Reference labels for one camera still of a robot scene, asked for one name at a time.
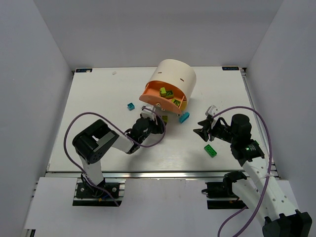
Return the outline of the dark green long lego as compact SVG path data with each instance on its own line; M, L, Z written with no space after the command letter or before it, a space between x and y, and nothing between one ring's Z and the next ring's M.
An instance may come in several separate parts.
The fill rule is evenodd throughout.
M204 147L204 150L208 153L209 156L211 156L212 158L214 158L215 156L217 156L217 152L209 145L207 144Z

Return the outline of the yellow drawer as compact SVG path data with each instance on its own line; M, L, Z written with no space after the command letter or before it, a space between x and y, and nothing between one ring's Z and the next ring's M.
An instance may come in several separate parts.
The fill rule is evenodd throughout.
M181 105L180 105L179 108L180 108L181 111L184 111L184 110L186 109L186 107L187 107L187 101L184 101L184 100L183 100L183 101L181 102Z

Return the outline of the lime curved lego assembly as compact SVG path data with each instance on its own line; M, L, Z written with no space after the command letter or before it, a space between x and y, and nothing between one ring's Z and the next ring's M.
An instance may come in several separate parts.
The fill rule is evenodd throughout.
M159 95L162 98L165 99L173 99L174 98L174 93L172 90L166 90L165 87L161 87L159 89Z

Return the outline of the lime square lego front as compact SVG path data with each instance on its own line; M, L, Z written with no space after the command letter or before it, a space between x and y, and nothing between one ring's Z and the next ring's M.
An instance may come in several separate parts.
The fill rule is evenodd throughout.
M171 102L176 105L177 107L180 107L181 106L181 103L182 101L180 100L177 100L177 99L171 99Z

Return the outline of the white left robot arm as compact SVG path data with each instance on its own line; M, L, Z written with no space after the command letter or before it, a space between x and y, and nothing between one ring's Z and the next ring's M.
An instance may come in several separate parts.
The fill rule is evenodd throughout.
M151 134L165 134L165 122L155 116L140 116L132 128L120 136L101 119L76 135L72 141L83 165L82 181L94 195L107 190L101 169L101 158L111 148L128 155L135 153Z

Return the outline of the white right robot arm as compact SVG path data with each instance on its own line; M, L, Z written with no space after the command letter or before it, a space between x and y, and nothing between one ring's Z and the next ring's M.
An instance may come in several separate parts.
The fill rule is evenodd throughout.
M195 129L204 141L219 138L230 144L233 157L243 171L227 173L223 186L229 195L235 195L253 212L265 237L307 237L312 219L287 198L275 177L268 169L269 163L259 144L251 138L248 116L236 114L231 124L222 118L207 116Z

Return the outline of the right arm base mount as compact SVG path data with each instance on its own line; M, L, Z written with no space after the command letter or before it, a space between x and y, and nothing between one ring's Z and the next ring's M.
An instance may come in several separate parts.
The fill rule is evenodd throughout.
M201 190L202 194L208 198L207 209L242 209L246 207L232 189L232 184L242 179L247 179L243 172L233 171L225 174L221 182L207 182L206 189Z

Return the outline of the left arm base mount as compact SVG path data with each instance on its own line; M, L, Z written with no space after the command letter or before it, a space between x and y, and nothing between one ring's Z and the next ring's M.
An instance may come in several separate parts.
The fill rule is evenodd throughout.
M77 179L73 206L119 207L125 189L124 181L106 181L103 190L90 186L87 182Z

